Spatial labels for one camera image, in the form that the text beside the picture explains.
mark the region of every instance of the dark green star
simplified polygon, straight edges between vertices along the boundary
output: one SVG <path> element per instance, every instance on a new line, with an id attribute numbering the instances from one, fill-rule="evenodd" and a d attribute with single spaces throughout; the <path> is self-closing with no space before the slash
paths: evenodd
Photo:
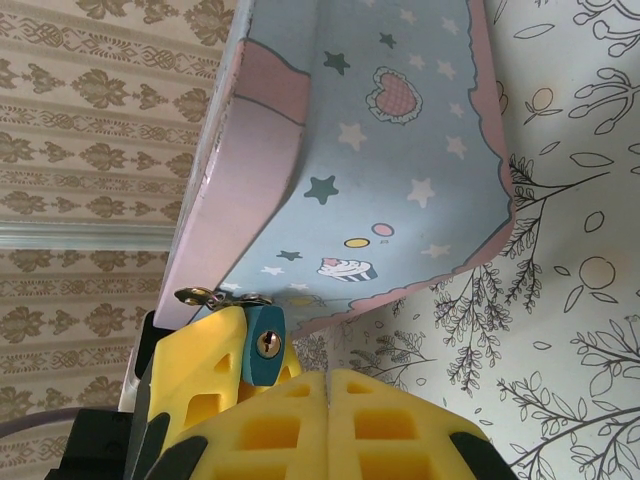
<path id="1" fill-rule="evenodd" d="M 276 257 L 286 258 L 290 262 L 293 262 L 297 258 L 302 258 L 300 252 L 286 252 L 284 250 L 280 250 L 280 255 L 276 255 Z"/>
<path id="2" fill-rule="evenodd" d="M 316 177 L 311 177 L 311 189 L 304 194 L 307 198 L 316 198 L 320 205 L 326 205 L 327 199 L 331 195 L 337 195 L 339 190 L 333 186 L 333 182 L 336 180 L 335 175 L 331 175 L 329 178 L 320 180 Z"/>
<path id="3" fill-rule="evenodd" d="M 393 39 L 393 35 L 391 34 L 384 34 L 382 32 L 380 32 L 380 43 L 384 43 L 385 45 L 388 45 L 389 48 L 393 48 L 393 46 L 398 43 Z"/>
<path id="4" fill-rule="evenodd" d="M 324 52 L 324 54 L 327 56 L 327 61 L 324 62 L 323 65 L 325 67 L 335 68 L 340 75 L 344 76 L 345 68 L 351 68 L 351 65 L 344 61 L 344 53 L 334 55 L 329 52 Z"/>

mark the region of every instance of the beige damask wallpaper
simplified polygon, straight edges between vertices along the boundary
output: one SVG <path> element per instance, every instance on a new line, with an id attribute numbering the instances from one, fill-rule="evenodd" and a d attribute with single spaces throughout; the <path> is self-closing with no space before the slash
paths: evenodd
<path id="1" fill-rule="evenodd" d="M 234 0 L 0 0 L 0 221 L 173 226 Z M 166 253 L 0 251 L 0 422 L 117 403 Z M 0 440 L 42 480 L 69 424 Z"/>
<path id="2" fill-rule="evenodd" d="M 151 252 L 0 251 L 0 422 L 117 405 L 166 260 Z M 42 480 L 59 463 L 69 428 L 0 440 L 0 478 Z"/>
<path id="3" fill-rule="evenodd" d="M 172 226 L 232 0 L 0 0 L 0 221 Z"/>

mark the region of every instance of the keyhole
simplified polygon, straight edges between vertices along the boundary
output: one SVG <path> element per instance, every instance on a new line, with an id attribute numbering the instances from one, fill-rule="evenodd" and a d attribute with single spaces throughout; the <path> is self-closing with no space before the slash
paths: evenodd
<path id="1" fill-rule="evenodd" d="M 280 353 L 282 341 L 276 332 L 268 330 L 258 337 L 257 348 L 258 354 L 261 357 L 267 359 L 273 358 Z"/>

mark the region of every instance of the yellow foam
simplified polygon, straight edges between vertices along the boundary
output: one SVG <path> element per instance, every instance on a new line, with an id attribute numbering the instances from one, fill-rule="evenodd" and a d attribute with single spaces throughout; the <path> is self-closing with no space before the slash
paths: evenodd
<path id="1" fill-rule="evenodd" d="M 267 390 L 241 381 L 246 335 L 243 309 L 228 307 L 158 342 L 147 418 L 162 412 L 171 417 L 163 451 L 183 430 Z M 289 341 L 278 383 L 300 373 Z"/>
<path id="2" fill-rule="evenodd" d="M 191 480 L 326 480 L 324 374 L 310 372 L 273 387 L 183 432 L 209 445 Z"/>
<path id="3" fill-rule="evenodd" d="M 350 370 L 310 372 L 181 433 L 208 446 L 191 480 L 475 480 L 449 435 L 473 423 Z"/>

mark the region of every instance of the teal lock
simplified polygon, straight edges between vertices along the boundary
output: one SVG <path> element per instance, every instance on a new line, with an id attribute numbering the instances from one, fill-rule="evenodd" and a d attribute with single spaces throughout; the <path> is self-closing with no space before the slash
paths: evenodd
<path id="1" fill-rule="evenodd" d="M 242 380 L 256 387 L 271 387 L 278 380 L 286 342 L 284 311 L 273 305 L 244 309 L 247 338 L 242 354 Z"/>

